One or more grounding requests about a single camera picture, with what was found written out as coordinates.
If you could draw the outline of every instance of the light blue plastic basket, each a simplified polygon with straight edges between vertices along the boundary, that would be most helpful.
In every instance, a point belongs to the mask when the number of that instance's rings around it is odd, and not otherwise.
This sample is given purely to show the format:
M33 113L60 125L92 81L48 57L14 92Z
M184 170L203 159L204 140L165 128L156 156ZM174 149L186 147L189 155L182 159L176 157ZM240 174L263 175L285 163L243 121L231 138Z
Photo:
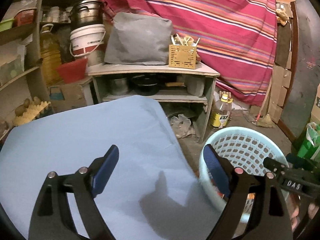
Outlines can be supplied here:
M263 166L266 157L275 159L288 167L287 160L279 147L263 134L244 127L228 127L217 131L206 141L211 144L219 156L227 158L234 167L243 168L248 174L263 176L269 170ZM203 149L199 159L199 181L213 206L223 211L226 202L217 194L216 187L211 183L207 165L203 159ZM282 191L285 199L288 192ZM242 223L249 220L253 200L247 200Z

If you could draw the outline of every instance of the red plastic basin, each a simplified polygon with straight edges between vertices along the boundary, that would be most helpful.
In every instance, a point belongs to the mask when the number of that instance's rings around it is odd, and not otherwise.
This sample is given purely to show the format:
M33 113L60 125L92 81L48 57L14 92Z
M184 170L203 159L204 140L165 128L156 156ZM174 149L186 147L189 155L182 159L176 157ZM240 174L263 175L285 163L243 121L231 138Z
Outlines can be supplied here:
M77 59L75 61L60 65L57 67L57 71L66 84L73 83L84 79L87 62L87 58Z

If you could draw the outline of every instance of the plastic bottle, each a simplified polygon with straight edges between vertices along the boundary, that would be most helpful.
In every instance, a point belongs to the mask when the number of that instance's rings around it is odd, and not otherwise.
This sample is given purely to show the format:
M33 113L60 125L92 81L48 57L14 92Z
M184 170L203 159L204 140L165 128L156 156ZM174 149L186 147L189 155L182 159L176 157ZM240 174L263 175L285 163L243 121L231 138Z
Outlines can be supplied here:
M61 80L56 70L61 65L60 46L57 37L51 33L52 27L53 24L43 25L40 32L41 70L47 86Z
M223 128L227 125L232 110L232 99L223 94L221 99L212 107L210 124L215 128Z

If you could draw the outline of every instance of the light blue cloth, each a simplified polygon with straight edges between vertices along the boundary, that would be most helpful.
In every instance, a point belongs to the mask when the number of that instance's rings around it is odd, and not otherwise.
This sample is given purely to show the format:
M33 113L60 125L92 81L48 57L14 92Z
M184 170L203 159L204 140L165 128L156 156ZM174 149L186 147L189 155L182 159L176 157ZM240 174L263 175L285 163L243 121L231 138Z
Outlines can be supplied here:
M117 240L206 239L220 213L188 166L158 102L133 96L14 128L0 152L0 202L22 235L48 172L70 174L119 147L95 202ZM73 194L76 228L87 236Z

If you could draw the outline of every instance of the pink striped cloth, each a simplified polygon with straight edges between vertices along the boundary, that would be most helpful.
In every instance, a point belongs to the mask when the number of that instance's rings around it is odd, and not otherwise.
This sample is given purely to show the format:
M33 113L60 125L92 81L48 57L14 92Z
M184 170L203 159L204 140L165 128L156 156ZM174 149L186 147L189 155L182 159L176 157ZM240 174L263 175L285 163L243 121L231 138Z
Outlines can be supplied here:
M275 0L104 0L110 19L132 12L170 19L175 32L200 37L202 61L221 73L217 85L260 106L276 51Z

